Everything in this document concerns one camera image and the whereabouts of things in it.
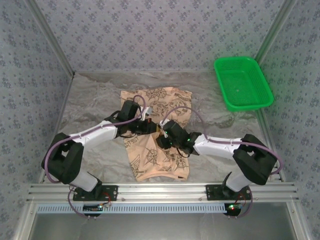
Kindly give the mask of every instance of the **wall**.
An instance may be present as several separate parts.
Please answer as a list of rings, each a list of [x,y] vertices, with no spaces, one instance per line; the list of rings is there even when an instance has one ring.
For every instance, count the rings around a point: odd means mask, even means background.
[[[23,0],[0,3],[0,239],[11,239],[69,83]]]
[[[254,56],[283,0],[37,0],[74,71],[199,70]]]
[[[275,97],[265,110],[272,136],[315,239],[320,239],[319,26],[319,1],[298,0],[262,63]]]

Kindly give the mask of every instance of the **gray crumpled sheet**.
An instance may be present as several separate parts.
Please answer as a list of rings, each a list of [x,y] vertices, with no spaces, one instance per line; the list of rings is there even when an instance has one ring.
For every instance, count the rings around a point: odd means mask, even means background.
[[[246,133],[262,139],[254,112],[229,112],[214,73],[134,72],[76,74],[60,125],[65,134],[95,126],[120,109],[121,90],[173,86],[192,92],[192,107],[202,115],[209,136],[241,138]],[[203,132],[197,116],[191,115],[188,131]],[[102,182],[136,182],[124,140],[120,137],[86,150],[82,168]],[[232,159],[210,155],[189,158],[188,182],[221,182],[229,172],[240,169]],[[176,182],[168,177],[153,177],[145,182]]]

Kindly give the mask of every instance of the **green plastic tray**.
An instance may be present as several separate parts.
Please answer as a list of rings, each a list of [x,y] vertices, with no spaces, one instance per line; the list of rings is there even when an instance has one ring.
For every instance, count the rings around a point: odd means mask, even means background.
[[[214,62],[214,69],[229,111],[258,110],[273,103],[265,76],[252,57],[222,57]]]

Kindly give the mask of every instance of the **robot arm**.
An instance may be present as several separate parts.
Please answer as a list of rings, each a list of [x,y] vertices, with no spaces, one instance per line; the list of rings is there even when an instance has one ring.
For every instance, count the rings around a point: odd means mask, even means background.
[[[48,161],[50,176],[63,184],[76,186],[86,192],[93,192],[92,194],[97,195],[95,192],[99,192],[98,188],[101,185],[101,181],[81,168],[83,152],[105,141],[121,137],[127,131],[137,135],[156,132],[157,125],[150,118],[146,119],[152,113],[151,107],[145,108],[140,119],[119,126],[111,125],[133,119],[139,109],[140,106],[136,102],[127,100],[120,111],[116,111],[94,127],[70,135],[62,132],[57,134],[50,148],[61,140],[76,138],[66,141],[51,152]],[[45,159],[42,161],[41,166],[45,168]]]
[[[214,143],[208,141],[200,132],[188,133],[173,120],[161,125],[164,135],[157,138],[160,148],[178,148],[185,154],[190,155],[213,155],[227,159],[233,159],[241,169],[239,174],[230,173],[223,181],[222,191],[225,196],[235,195],[251,183],[265,185],[277,159],[267,151],[258,147],[245,144],[232,144],[234,142],[254,143],[265,145],[251,134],[244,138],[218,138],[209,139],[215,142],[227,142],[229,144]]]

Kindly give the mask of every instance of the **white ventilation strip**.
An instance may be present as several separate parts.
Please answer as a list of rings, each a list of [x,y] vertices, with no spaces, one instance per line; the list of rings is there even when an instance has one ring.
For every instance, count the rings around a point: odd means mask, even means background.
[[[75,209],[82,213],[83,204],[74,204]],[[74,211],[69,204],[39,204],[38,214],[71,214]],[[226,213],[224,203],[178,203],[178,204],[113,204],[103,211],[92,212],[101,214],[194,214],[194,213]]]

